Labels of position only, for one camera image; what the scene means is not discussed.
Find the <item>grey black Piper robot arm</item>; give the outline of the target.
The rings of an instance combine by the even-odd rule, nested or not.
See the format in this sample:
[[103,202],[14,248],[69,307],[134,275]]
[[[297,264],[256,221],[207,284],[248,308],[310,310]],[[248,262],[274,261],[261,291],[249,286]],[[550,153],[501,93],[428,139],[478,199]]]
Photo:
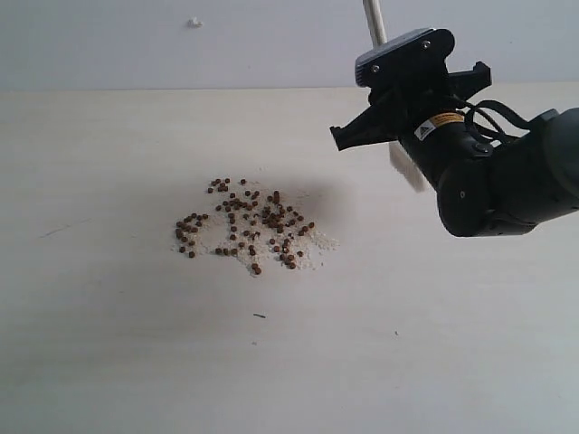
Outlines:
[[471,104],[490,83],[482,62],[380,79],[368,108],[330,131],[339,150],[398,143],[436,192],[455,237],[523,235],[577,212],[577,108],[526,120],[494,99]]

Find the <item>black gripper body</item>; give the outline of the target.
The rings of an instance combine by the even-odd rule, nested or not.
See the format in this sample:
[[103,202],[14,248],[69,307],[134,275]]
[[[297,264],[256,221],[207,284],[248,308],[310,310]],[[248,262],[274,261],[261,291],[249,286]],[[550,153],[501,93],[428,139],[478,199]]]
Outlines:
[[382,85],[370,90],[369,107],[378,101],[404,101],[407,125],[398,142],[435,191],[482,193],[488,190],[484,158],[489,147],[469,132],[461,98],[431,86]]

